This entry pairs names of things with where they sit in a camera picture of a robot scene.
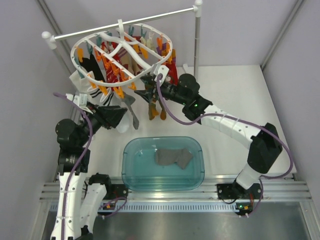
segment black cloth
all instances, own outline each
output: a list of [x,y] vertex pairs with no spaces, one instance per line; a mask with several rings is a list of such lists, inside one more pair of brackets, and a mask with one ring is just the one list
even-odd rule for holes
[[90,71],[93,72],[95,80],[105,82],[105,78],[102,75],[102,72],[96,61],[96,58],[92,53],[90,54],[90,59],[83,57],[82,62],[79,61],[79,63],[80,63],[80,66],[83,67],[88,73]]

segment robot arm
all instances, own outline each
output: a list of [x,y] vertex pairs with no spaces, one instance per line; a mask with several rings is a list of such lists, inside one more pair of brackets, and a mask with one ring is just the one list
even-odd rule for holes
[[[87,103],[85,95],[67,98],[86,111],[95,134],[101,127],[115,128],[127,109],[119,106],[95,106]],[[60,183],[58,211],[50,240],[92,240],[93,226],[103,198],[111,190],[108,175],[95,174],[90,177],[87,194],[81,204],[84,181],[87,177],[90,150],[87,150],[74,172],[73,167],[84,151],[83,145],[89,139],[87,122],[76,124],[71,119],[61,120],[55,127],[58,156],[58,177]]]
[[[189,120],[194,121],[206,114],[198,121],[199,124],[217,129],[249,149],[247,164],[232,186],[237,196],[244,194],[262,174],[269,171],[282,151],[282,146],[272,136],[256,127],[240,122],[238,118],[222,111],[211,101],[199,95],[200,85],[191,74],[182,74],[178,84],[174,85],[164,80],[167,75],[165,66],[155,66],[151,72],[153,74],[148,74],[141,80],[153,87],[148,90],[136,90],[135,93],[149,102],[152,96],[158,94],[156,81],[159,81],[161,95],[166,100],[184,105],[182,112]],[[264,128],[278,136],[276,127],[272,124],[267,123]]]

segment orange clothespin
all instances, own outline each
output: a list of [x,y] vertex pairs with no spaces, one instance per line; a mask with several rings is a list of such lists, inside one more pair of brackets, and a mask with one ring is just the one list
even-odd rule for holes
[[124,36],[124,40],[126,40],[127,42],[131,42],[131,40],[127,36]]
[[128,86],[129,89],[132,89],[133,91],[137,90],[137,87],[134,82],[131,83],[131,86]]
[[93,89],[97,88],[97,85],[95,85],[92,81],[89,81],[89,83]]
[[112,67],[113,74],[118,76],[120,69],[117,68],[117,66],[112,61],[110,61],[110,64],[111,64],[111,67]]
[[125,94],[124,94],[124,91],[122,90],[122,87],[121,86],[116,86],[113,88],[115,93],[118,94],[118,96],[122,99],[125,98]]
[[[165,44],[165,48],[166,48],[166,54],[169,54],[169,52],[170,52],[170,44],[168,42]],[[171,64],[171,62],[172,62],[172,54],[170,55],[170,57],[168,58],[167,61],[168,61],[169,64]]]
[[163,39],[162,35],[160,37],[156,38],[156,43],[157,43],[160,51],[162,50],[162,39]]
[[97,51],[97,49],[96,49],[95,46],[93,47],[93,50],[94,50],[94,54],[95,54],[95,59],[96,59],[98,62],[100,62],[101,59],[102,59],[100,53]]
[[134,45],[132,45],[132,47],[137,54],[140,52],[138,44],[134,44]]
[[145,50],[143,47],[140,47],[141,53],[145,59],[148,59],[148,51]]
[[98,85],[98,88],[100,89],[100,91],[104,94],[107,95],[108,94],[108,90],[105,86],[100,86]]
[[76,52],[78,54],[79,62],[82,63],[84,61],[83,60],[83,58],[84,58],[84,50],[82,48],[80,48],[80,47],[77,47],[76,48]]
[[111,66],[110,66],[110,61],[108,61],[108,59],[105,57],[105,56],[102,56],[102,61],[103,61],[103,65],[106,69],[109,69]]
[[120,76],[121,76],[121,80],[122,82],[127,81],[129,78],[125,76],[125,73],[123,72],[123,70],[120,70]]

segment hanging laundry rack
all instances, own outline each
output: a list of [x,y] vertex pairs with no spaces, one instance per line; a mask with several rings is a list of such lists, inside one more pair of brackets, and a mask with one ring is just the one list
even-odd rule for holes
[[[42,33],[42,38],[45,39],[49,48],[51,50],[53,50],[53,52],[55,53],[59,62],[67,70],[67,72],[69,74],[68,64],[64,60],[62,55],[60,54],[59,49],[57,48],[57,41],[66,40],[69,38],[79,37],[79,36],[83,36],[83,35],[88,35],[88,36],[82,38],[81,40],[79,40],[71,49],[70,57],[71,57],[71,61],[72,61],[73,65],[90,82],[92,82],[98,86],[120,87],[120,86],[124,86],[124,85],[128,85],[128,84],[133,83],[134,81],[138,80],[143,75],[150,72],[150,70],[152,69],[152,66],[149,65],[148,63],[146,63],[143,59],[141,59],[141,57],[136,53],[134,46],[138,45],[140,48],[147,51],[149,54],[153,55],[155,58],[157,58],[159,60],[157,62],[158,64],[162,64],[165,61],[167,61],[172,54],[173,46],[172,46],[172,42],[169,39],[169,37],[166,36],[164,33],[154,29],[153,27],[148,26],[143,23],[148,22],[148,21],[152,21],[152,20],[157,20],[157,19],[162,19],[162,18],[174,16],[174,15],[180,15],[180,14],[184,14],[184,13],[193,12],[195,14],[194,72],[193,72],[193,75],[197,79],[198,68],[199,68],[199,46],[200,46],[199,41],[200,41],[200,20],[201,20],[202,3],[203,3],[202,0],[196,0],[194,5],[190,8],[172,11],[172,12],[163,13],[163,14],[154,15],[154,16],[149,16],[149,17],[144,17],[144,18],[139,18],[136,20],[125,21],[125,22],[122,22],[122,20],[120,19],[120,20],[118,20],[118,23],[115,23],[115,24],[96,27],[96,28],[73,32],[73,33],[68,33],[68,34],[61,34],[61,35],[57,35],[57,36],[51,35],[50,32],[45,31]],[[129,34],[127,34],[124,31],[124,26],[133,26],[133,25],[147,28],[150,31],[157,33],[157,34],[161,35],[164,39],[166,39],[166,41],[169,45],[168,52],[167,52],[166,56],[164,56],[164,57],[160,56],[159,54],[154,52],[152,49],[150,49],[147,46],[145,46],[144,44],[140,43],[139,41],[137,41],[136,39],[134,39],[132,36],[130,36]],[[116,29],[119,32],[120,37],[114,37],[114,36],[108,35],[106,31],[111,30],[111,29]],[[93,41],[91,41],[91,38],[94,38],[97,36],[100,36],[101,38],[103,38],[106,41],[117,43],[117,47],[112,52],[106,53],[99,46],[97,46]],[[126,74],[128,80],[119,81],[119,82],[115,82],[115,83],[108,83],[108,82],[100,82],[100,81],[97,81],[96,79],[90,77],[90,75],[88,75],[87,72],[85,72],[75,61],[75,50],[77,49],[77,46],[83,42],[88,43],[89,45],[94,47],[102,56],[106,57],[109,61],[112,61],[112,63],[117,68],[119,68],[121,71],[123,71]],[[126,70],[121,64],[119,64],[117,61],[115,61],[113,59],[113,56],[115,54],[117,54],[117,52],[121,48],[125,48],[125,50],[134,58],[134,60],[137,61],[137,63],[143,68],[142,72],[140,72],[137,75],[133,75],[131,72]]]

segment vertical pole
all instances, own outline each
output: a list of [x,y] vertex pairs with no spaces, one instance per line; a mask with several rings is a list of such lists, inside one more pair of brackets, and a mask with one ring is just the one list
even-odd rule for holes
[[201,11],[202,11],[202,0],[196,0],[194,3],[195,9],[195,34],[194,34],[194,67],[193,75],[198,80],[199,73],[199,48],[200,48],[200,22],[201,22]]

